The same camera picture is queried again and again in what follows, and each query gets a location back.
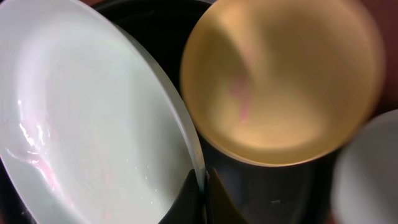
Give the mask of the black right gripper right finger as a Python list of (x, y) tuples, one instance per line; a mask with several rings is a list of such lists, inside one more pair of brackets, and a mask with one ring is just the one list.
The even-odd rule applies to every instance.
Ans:
[(215, 169), (206, 173), (206, 215), (209, 224), (248, 224), (234, 205)]

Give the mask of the mint green plate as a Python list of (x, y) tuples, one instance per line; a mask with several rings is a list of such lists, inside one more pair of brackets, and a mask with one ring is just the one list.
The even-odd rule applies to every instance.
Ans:
[(340, 224), (397, 224), (397, 111), (372, 119), (339, 155), (331, 207)]
[(37, 223), (159, 223), (205, 190), (174, 85), (80, 1), (1, 3), (1, 160)]

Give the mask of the yellow plate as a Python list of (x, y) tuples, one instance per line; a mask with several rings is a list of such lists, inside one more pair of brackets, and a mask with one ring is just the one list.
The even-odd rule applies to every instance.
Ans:
[(180, 91), (217, 150), (289, 166), (357, 133), (379, 101), (384, 68), (381, 36), (359, 1), (222, 0), (187, 40)]

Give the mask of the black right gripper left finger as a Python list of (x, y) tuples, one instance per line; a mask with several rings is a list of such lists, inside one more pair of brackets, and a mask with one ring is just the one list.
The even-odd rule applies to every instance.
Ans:
[(159, 224), (202, 224), (202, 194), (191, 170), (170, 210)]

